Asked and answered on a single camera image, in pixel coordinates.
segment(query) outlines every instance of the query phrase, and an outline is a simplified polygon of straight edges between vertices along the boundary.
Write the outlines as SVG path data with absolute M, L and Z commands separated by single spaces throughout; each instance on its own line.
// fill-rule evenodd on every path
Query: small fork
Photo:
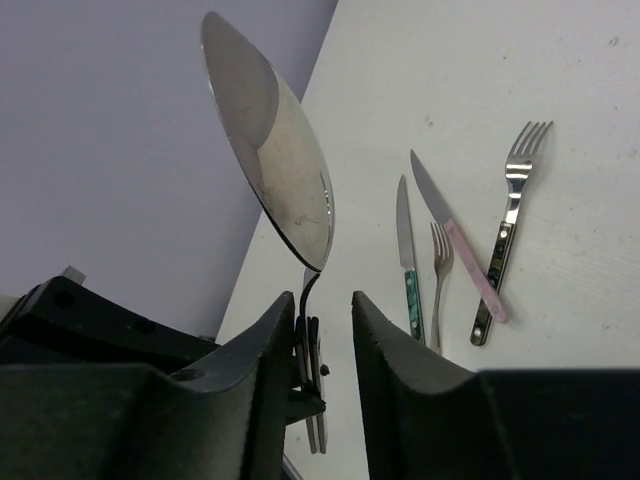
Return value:
M 509 252 L 511 251 L 511 244 L 516 232 L 516 221 L 520 211 L 522 191 L 529 179 L 542 139 L 551 125 L 553 125 L 553 122 L 528 122 L 520 132 L 520 135 L 518 135 L 518 138 L 516 138 L 507 156 L 505 177 L 509 186 L 509 200 L 504 219 L 500 223 L 498 238 L 493 247 L 493 255 L 491 256 L 487 273 L 489 283 L 491 283 L 496 292 L 500 291 L 507 260 L 509 259 Z M 473 322 L 471 343 L 477 347 L 484 345 L 487 341 L 490 326 L 491 314 L 481 300 L 476 319 Z
M 433 267 L 436 271 L 436 296 L 433 301 L 433 316 L 431 317 L 431 336 L 429 348 L 442 355 L 442 343 L 440 339 L 440 294 L 442 283 L 451 272 L 453 266 L 453 247 L 449 234 L 444 226 L 439 223 L 431 224 L 431 236 L 433 237 Z

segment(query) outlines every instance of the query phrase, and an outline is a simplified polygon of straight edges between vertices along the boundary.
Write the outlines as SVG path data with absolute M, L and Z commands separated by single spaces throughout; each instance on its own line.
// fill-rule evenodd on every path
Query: black plastic part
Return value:
M 1 366 L 1 477 L 282 478 L 293 318 L 283 294 L 172 377 L 148 365 Z
M 0 364 L 146 363 L 172 373 L 216 348 L 66 277 L 33 289 L 0 324 Z
M 305 418 L 315 417 L 326 409 L 325 402 L 317 395 L 291 390 L 287 406 L 287 425 L 297 423 Z
M 362 292 L 353 339 L 373 480 L 640 478 L 639 370 L 474 374 Z

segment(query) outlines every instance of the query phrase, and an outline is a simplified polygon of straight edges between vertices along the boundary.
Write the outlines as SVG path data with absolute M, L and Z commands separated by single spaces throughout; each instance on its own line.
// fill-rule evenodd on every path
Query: fork tines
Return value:
M 553 122 L 528 122 L 520 132 L 520 135 L 518 135 L 518 138 L 516 138 L 516 141 L 513 143 L 509 156 L 534 156 L 551 125 L 553 125 Z

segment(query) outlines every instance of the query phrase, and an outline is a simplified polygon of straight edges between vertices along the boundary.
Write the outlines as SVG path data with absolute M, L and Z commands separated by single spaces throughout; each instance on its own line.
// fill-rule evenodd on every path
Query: knife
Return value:
M 409 305 L 411 336 L 426 345 L 424 322 L 422 320 L 422 305 L 420 304 L 420 286 L 418 284 L 416 258 L 413 250 L 413 233 L 411 231 L 411 212 L 409 211 L 407 179 L 404 175 L 400 177 L 400 183 L 398 184 L 396 232 L 398 234 L 400 265 L 404 267 L 404 285 L 407 292 L 407 303 Z
M 509 316 L 500 301 L 500 297 L 483 273 L 483 269 L 480 267 L 464 233 L 462 233 L 462 229 L 453 219 L 451 210 L 449 210 L 444 198 L 442 198 L 429 173 L 427 173 L 424 165 L 422 165 L 422 162 L 413 150 L 411 150 L 411 168 L 413 169 L 413 176 L 418 184 L 418 189 L 427 207 L 429 207 L 431 215 L 433 215 L 436 222 L 444 226 L 449 234 L 451 243 L 455 247 L 456 252 L 458 252 L 458 256 L 462 260 L 467 272 L 469 272 L 473 284 L 480 292 L 480 296 L 488 307 L 491 316 L 498 323 L 506 323 Z

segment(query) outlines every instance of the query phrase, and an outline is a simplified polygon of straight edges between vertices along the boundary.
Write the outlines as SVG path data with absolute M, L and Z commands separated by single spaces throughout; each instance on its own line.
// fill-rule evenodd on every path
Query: spoon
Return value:
M 333 241 L 327 165 L 300 103 L 262 53 L 215 12 L 204 17 L 201 34 L 218 115 L 240 167 L 276 231 L 306 267 L 296 356 L 303 386 L 322 397 L 318 320 L 307 318 L 306 304 Z M 311 452 L 326 453 L 324 414 L 308 418 L 307 430 Z

